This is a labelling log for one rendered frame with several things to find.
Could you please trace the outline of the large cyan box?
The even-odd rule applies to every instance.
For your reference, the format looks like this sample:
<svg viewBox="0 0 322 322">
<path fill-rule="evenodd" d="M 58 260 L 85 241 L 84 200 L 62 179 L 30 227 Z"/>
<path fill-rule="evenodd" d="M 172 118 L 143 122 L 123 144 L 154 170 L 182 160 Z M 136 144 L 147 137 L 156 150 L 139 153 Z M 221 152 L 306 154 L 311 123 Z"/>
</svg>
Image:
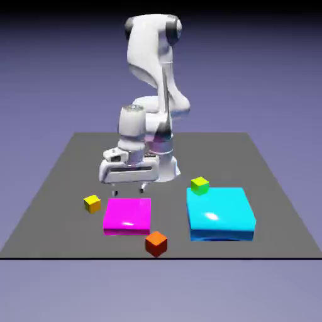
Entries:
<svg viewBox="0 0 322 322">
<path fill-rule="evenodd" d="M 205 194 L 186 191 L 192 241 L 252 241 L 256 219 L 241 187 L 210 187 Z"/>
</svg>

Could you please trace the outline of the large magenta box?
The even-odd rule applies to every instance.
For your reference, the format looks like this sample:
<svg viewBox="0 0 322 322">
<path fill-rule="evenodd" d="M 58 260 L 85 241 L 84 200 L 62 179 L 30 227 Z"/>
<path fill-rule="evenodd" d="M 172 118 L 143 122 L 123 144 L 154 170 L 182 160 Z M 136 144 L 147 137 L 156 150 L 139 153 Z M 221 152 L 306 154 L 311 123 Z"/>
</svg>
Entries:
<svg viewBox="0 0 322 322">
<path fill-rule="evenodd" d="M 103 232 L 108 236 L 150 234 L 150 198 L 110 198 L 103 219 Z"/>
</svg>

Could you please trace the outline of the small orange cube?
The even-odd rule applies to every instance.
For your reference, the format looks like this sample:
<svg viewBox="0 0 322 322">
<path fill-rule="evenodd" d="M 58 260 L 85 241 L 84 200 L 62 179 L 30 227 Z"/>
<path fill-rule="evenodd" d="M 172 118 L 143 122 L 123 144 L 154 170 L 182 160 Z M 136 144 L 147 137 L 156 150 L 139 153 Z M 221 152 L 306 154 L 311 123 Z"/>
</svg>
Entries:
<svg viewBox="0 0 322 322">
<path fill-rule="evenodd" d="M 159 257 L 168 248 L 168 239 L 159 231 L 154 231 L 145 239 L 145 250 L 154 257 Z"/>
</svg>

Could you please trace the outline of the small green cube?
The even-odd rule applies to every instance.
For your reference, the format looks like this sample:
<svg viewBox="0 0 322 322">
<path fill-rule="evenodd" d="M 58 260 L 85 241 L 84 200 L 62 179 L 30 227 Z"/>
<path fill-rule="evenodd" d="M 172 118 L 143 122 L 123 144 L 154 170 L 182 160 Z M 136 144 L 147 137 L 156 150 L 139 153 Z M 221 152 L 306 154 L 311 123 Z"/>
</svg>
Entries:
<svg viewBox="0 0 322 322">
<path fill-rule="evenodd" d="M 203 195 L 208 192 L 209 181 L 204 177 L 197 177 L 191 180 L 191 191 L 197 195 Z"/>
</svg>

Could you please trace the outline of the small yellow cube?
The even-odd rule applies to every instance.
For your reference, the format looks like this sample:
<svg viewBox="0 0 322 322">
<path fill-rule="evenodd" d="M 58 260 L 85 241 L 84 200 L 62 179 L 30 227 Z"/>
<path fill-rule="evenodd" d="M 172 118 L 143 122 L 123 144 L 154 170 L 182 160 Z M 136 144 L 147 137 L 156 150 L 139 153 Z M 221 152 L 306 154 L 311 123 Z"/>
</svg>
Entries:
<svg viewBox="0 0 322 322">
<path fill-rule="evenodd" d="M 84 198 L 84 206 L 87 212 L 95 213 L 101 209 L 101 200 L 96 195 L 87 196 Z"/>
</svg>

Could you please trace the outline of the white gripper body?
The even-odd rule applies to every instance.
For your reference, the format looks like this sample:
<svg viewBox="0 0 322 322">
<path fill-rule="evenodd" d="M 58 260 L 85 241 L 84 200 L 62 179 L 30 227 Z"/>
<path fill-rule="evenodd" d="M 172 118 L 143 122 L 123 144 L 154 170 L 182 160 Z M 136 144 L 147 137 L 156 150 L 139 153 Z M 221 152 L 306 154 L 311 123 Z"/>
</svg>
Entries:
<svg viewBox="0 0 322 322">
<path fill-rule="evenodd" d="M 126 164 L 121 157 L 104 159 L 99 166 L 99 181 L 105 184 L 119 182 L 150 182 L 159 177 L 159 158 L 144 157 L 135 164 Z"/>
</svg>

